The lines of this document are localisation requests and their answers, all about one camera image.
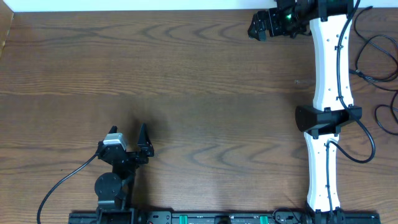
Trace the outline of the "cardboard side panel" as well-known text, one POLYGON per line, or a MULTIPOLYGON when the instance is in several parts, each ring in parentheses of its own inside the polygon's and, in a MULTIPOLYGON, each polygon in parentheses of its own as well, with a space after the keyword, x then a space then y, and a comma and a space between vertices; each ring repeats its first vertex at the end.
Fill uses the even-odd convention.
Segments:
POLYGON ((0 3, 0 55, 4 50, 6 39, 9 35, 11 24, 14 18, 14 12, 9 6, 1 0, 0 3))

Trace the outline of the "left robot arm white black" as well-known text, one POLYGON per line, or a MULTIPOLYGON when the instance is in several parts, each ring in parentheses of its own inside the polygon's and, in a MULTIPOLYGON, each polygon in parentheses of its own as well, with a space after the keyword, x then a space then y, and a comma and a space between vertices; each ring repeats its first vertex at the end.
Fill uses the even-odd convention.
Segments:
POLYGON ((132 188, 139 166, 154 156, 154 147, 141 125, 138 151, 127 151, 127 142, 118 128, 113 126, 106 137, 98 143, 98 159, 112 166, 112 171, 99 176, 95 182, 98 196, 97 223, 146 223, 147 215, 131 205, 132 188))

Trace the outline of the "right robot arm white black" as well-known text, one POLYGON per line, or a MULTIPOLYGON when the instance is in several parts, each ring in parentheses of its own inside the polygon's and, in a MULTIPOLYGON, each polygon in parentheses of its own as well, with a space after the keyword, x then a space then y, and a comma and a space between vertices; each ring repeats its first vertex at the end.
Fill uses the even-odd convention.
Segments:
POLYGON ((354 1, 278 1, 252 17, 248 36, 310 35, 315 49, 315 94, 311 105, 297 106, 295 121, 308 149, 309 190, 305 213, 294 223, 346 223, 336 183, 336 153, 341 129, 358 123, 349 85, 348 48, 354 1))

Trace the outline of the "black mounting rail base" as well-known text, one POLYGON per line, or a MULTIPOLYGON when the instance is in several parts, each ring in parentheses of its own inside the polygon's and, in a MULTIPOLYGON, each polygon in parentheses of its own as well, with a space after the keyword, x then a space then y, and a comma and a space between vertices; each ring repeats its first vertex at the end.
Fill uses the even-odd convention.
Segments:
POLYGON ((345 224, 381 224, 376 213, 333 212, 308 213, 288 209, 277 209, 270 213, 177 213, 170 211, 128 211, 112 212, 76 212, 69 214, 68 224, 274 224, 274 223, 345 223, 345 224))

